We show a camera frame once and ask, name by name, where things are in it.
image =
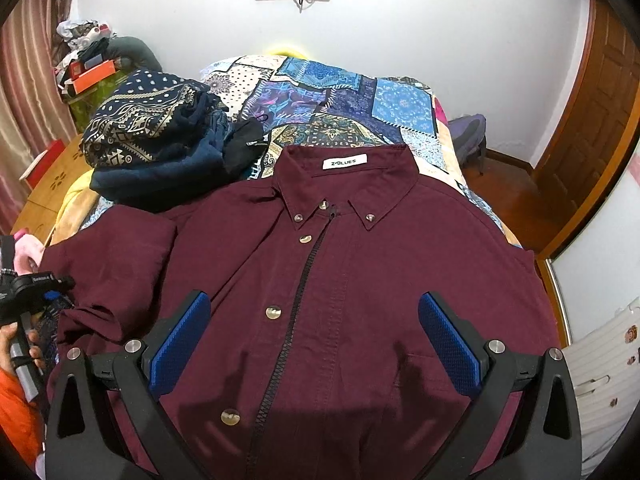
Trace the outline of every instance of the wooden floor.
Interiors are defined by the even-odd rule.
[[[562,226],[552,219],[525,170],[488,158],[484,175],[480,175],[474,160],[462,173],[468,186],[484,198],[524,248],[540,252],[560,231]]]

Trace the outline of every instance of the door panel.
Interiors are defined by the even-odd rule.
[[[557,220],[566,223],[602,175],[629,120],[640,53],[609,4],[595,0],[582,84],[564,127],[534,172]]]

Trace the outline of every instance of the silver screw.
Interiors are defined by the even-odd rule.
[[[501,354],[504,352],[504,343],[497,339],[493,339],[492,341],[489,341],[489,350],[494,354]]]
[[[134,354],[141,348],[142,348],[142,343],[140,342],[139,339],[132,339],[131,341],[127,341],[126,345],[124,345],[124,349],[130,354]]]
[[[562,354],[562,350],[559,348],[550,348],[549,349],[549,356],[554,360],[554,361],[561,361],[563,358],[563,354]]]
[[[81,353],[82,352],[79,348],[73,347],[71,350],[69,350],[69,352],[66,353],[66,358],[73,361],[74,359],[78,359]]]

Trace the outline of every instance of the black zipper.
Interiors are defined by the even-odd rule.
[[[244,475],[245,480],[253,480],[255,478],[255,469],[258,463],[258,450],[260,447],[260,441],[262,440],[262,436],[264,434],[264,428],[267,423],[269,411],[271,410],[271,406],[273,405],[273,401],[275,400],[278,387],[280,386],[280,381],[282,380],[282,375],[284,374],[284,367],[287,364],[287,359],[289,357],[289,352],[291,350],[293,342],[293,331],[296,327],[296,319],[298,318],[298,312],[300,310],[300,302],[302,301],[302,296],[305,293],[306,281],[308,280],[309,272],[311,272],[311,267],[314,264],[314,260],[316,259],[316,254],[318,254],[318,251],[320,249],[320,244],[322,244],[322,240],[324,239],[324,234],[326,233],[331,220],[333,220],[335,216],[335,206],[331,206],[329,221],[324,226],[324,229],[322,229],[318,240],[316,240],[316,243],[312,247],[311,252],[306,259],[305,266],[302,269],[302,275],[300,276],[298,288],[296,289],[296,295],[293,299],[293,306],[291,308],[291,315],[289,316],[289,324],[287,325],[287,332],[284,336],[284,342],[282,343],[282,348],[280,348],[280,353],[278,354],[278,358],[276,359],[276,365],[273,369],[273,372],[271,372],[271,378],[269,379],[269,384],[267,384],[267,389],[265,390],[264,396],[262,397],[260,408],[258,408],[258,414],[255,417],[254,432],[251,436],[251,441],[249,442],[249,453],[246,460],[246,472]]]

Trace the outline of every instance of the maroon shirt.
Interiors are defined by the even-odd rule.
[[[363,153],[365,164],[322,169]],[[468,403],[418,323],[427,291],[514,351],[558,345],[532,254],[418,174],[405,146],[289,146],[273,178],[162,216],[114,206],[47,249],[43,267],[78,282],[61,355],[114,349],[190,290],[209,295],[210,323],[161,403],[220,480],[412,479]],[[479,466],[495,457],[514,400]],[[149,467],[117,402],[116,414]]]

